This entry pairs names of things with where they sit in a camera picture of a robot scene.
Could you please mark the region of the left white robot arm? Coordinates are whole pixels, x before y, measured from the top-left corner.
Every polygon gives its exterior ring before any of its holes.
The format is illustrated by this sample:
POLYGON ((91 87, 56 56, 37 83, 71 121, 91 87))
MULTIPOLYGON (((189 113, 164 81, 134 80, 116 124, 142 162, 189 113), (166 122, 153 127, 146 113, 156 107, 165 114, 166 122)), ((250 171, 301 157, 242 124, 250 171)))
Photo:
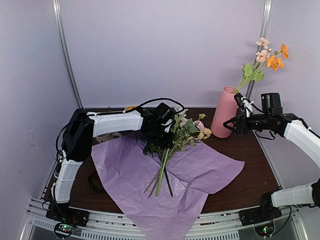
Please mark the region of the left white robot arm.
POLYGON ((153 144, 170 147, 173 143, 175 111, 161 103, 158 107, 142 107, 131 110, 94 112, 76 109, 69 122, 61 129, 56 142, 57 172, 51 188, 50 203, 52 213, 61 222, 72 218, 72 211, 64 204, 70 202, 71 190, 82 163, 92 153, 93 138, 125 131, 139 131, 153 144))

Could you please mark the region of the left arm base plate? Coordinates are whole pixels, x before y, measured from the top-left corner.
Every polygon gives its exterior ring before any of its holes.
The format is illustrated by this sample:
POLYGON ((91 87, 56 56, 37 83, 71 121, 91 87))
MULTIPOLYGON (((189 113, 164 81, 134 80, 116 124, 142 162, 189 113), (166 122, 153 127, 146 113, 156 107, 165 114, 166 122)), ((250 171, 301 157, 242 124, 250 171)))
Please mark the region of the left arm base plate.
POLYGON ((86 210, 70 208, 68 205, 50 205, 46 217, 69 225, 86 227, 90 213, 86 210))

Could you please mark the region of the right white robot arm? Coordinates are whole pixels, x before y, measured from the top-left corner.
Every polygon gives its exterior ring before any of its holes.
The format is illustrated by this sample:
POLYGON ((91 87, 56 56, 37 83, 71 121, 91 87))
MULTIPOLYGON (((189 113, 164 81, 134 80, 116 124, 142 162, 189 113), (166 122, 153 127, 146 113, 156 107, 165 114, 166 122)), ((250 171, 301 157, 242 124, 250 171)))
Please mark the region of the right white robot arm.
MULTIPOLYGON (((241 114, 223 123, 223 126, 236 134, 247 134, 251 130, 261 132, 269 130, 299 147, 311 160, 320 165, 320 136, 306 122, 293 113, 277 114, 241 114)), ((256 216, 259 220, 268 220, 276 208, 291 206, 320 206, 320 182, 284 188, 270 193, 267 202, 259 206, 256 216)))

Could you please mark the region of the black printed ribbon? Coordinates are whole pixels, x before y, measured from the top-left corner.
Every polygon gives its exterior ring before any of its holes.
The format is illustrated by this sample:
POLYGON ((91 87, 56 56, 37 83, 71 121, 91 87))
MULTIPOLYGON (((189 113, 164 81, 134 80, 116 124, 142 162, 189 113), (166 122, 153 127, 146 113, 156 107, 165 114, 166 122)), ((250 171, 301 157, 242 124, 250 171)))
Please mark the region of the black printed ribbon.
POLYGON ((91 173, 88 176, 87 181, 88 181, 89 187, 94 192, 97 192, 97 193, 100 193, 100 194, 106 194, 107 192, 103 187, 100 187, 100 188, 97 187, 97 185, 94 182, 95 179, 98 179, 98 180, 100 179, 97 171, 94 171, 93 173, 91 173))

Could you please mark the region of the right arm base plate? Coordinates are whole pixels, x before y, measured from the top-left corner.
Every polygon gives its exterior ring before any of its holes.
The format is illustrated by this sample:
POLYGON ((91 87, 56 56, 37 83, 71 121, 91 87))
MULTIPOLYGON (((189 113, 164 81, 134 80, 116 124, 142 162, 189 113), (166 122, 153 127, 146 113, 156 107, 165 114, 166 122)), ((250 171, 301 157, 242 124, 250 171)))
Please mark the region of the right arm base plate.
POLYGON ((282 211, 275 207, 254 207, 238 212, 242 226, 255 225, 282 216, 282 211))

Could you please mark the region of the purple tissue paper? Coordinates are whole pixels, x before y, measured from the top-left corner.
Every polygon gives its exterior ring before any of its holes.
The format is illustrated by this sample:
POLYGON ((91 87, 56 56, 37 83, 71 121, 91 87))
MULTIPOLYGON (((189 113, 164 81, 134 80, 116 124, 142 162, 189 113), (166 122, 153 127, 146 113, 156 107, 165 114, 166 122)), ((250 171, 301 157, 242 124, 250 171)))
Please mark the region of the purple tissue paper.
POLYGON ((160 160, 144 155, 144 146, 139 133, 133 132, 92 147, 91 156, 104 189, 129 218, 198 217, 208 195, 230 184, 245 165, 203 142, 188 146, 166 164, 173 197, 163 179, 159 196, 148 198, 144 190, 160 169, 160 160))

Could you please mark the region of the peach blossom fuzzy stem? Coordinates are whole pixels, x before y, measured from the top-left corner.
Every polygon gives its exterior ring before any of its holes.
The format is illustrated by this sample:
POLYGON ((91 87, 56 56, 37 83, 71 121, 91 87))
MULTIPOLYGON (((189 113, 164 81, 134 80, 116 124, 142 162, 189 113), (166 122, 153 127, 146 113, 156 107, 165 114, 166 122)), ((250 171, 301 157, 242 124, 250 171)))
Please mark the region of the peach blossom fuzzy stem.
POLYGON ((267 60, 270 58, 271 48, 269 48, 270 41, 264 37, 260 37, 256 42, 261 50, 255 53, 254 63, 248 62, 242 65, 242 78, 233 94, 236 95, 240 90, 250 82, 258 82, 264 79, 263 67, 267 64, 267 60))

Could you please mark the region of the fuzzy green orange flower stem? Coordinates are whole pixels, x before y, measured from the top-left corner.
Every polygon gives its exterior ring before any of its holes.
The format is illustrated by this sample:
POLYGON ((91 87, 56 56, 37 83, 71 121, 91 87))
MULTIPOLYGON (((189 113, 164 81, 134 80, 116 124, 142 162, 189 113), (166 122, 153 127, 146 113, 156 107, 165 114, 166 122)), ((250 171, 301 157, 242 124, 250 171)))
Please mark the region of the fuzzy green orange flower stem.
POLYGON ((272 51, 270 52, 270 57, 266 62, 266 65, 263 67, 263 73, 264 73, 264 78, 265 78, 265 72, 269 69, 273 71, 277 71, 278 69, 283 69, 284 68, 284 62, 283 59, 287 60, 289 59, 289 52, 288 52, 288 47, 285 43, 283 43, 280 46, 280 50, 272 51))

